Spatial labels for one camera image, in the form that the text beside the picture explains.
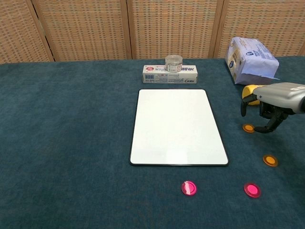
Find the red disc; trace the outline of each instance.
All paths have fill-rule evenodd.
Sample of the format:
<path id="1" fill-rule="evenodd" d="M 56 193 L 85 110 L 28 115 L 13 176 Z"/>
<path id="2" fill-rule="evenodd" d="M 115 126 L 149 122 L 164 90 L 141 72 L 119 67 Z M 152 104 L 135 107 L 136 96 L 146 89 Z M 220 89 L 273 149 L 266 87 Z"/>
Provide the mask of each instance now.
<path id="1" fill-rule="evenodd" d="M 184 194 L 192 196 L 195 195 L 197 187 L 192 181 L 187 180 L 182 183 L 181 190 Z"/>
<path id="2" fill-rule="evenodd" d="M 258 198 L 261 195 L 261 189 L 254 183 L 246 183 L 244 191 L 248 196 L 253 198 Z"/>

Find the yellow object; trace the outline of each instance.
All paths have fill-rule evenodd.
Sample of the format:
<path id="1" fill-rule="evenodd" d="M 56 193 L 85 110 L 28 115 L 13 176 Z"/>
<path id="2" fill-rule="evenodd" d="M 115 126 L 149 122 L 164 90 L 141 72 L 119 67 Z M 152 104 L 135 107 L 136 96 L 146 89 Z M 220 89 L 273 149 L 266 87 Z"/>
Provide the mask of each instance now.
<path id="1" fill-rule="evenodd" d="M 243 130 L 248 133 L 254 133 L 254 126 L 251 124 L 244 124 Z"/>
<path id="2" fill-rule="evenodd" d="M 272 155 L 265 155 L 263 156 L 263 161 L 268 165 L 272 167 L 276 167 L 278 165 L 278 161 L 275 156 Z"/>
<path id="3" fill-rule="evenodd" d="M 257 87 L 262 87 L 264 85 L 254 85 L 254 84 L 251 84 L 251 85 L 247 85 L 246 87 L 244 87 L 243 89 L 243 94 L 242 94 L 242 98 L 245 98 L 246 96 L 250 95 L 253 93 L 253 90 Z M 250 102 L 249 105 L 259 105 L 259 101 L 258 100 L 255 100 L 253 102 Z"/>

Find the plastic disc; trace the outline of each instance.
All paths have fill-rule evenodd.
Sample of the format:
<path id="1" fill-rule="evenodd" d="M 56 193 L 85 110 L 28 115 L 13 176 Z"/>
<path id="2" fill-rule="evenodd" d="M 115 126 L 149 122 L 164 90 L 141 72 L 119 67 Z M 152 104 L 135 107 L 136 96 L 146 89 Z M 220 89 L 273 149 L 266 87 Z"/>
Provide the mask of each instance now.
<path id="1" fill-rule="evenodd" d="M 276 167 L 278 165 L 278 161 L 277 161 L 276 157 L 272 156 L 272 155 L 265 155 L 265 156 L 263 156 L 263 161 L 267 165 L 272 166 L 272 167 Z"/>
<path id="2" fill-rule="evenodd" d="M 243 130 L 247 133 L 254 133 L 254 126 L 251 124 L 244 124 Z"/>
<path id="3" fill-rule="evenodd" d="M 260 188 L 254 183 L 246 183 L 244 185 L 245 193 L 253 198 L 258 198 L 261 195 Z"/>
<path id="4" fill-rule="evenodd" d="M 197 187 L 192 181 L 187 180 L 182 183 L 181 190 L 187 196 L 192 196 L 195 195 Z"/>

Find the toothpaste box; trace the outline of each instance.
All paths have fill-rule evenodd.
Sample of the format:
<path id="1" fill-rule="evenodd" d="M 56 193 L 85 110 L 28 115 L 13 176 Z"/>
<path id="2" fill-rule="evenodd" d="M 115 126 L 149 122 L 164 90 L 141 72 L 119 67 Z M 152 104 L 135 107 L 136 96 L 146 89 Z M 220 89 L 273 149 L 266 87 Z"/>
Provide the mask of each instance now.
<path id="1" fill-rule="evenodd" d="M 164 65 L 144 65 L 143 83 L 197 83 L 198 72 L 195 65 L 182 65 L 178 73 L 170 73 Z"/>
<path id="2" fill-rule="evenodd" d="M 257 39 L 233 37 L 225 56 L 235 83 L 270 84 L 279 66 L 277 59 Z"/>

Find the clear plastic jar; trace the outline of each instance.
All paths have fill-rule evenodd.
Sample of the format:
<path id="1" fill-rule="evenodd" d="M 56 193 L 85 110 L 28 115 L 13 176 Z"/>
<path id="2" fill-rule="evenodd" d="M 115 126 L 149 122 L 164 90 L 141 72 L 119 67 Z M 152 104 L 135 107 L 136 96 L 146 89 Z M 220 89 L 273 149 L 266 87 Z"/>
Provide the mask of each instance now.
<path id="1" fill-rule="evenodd" d="M 169 55 L 165 58 L 165 69 L 171 73 L 177 73 L 182 68 L 182 56 Z"/>

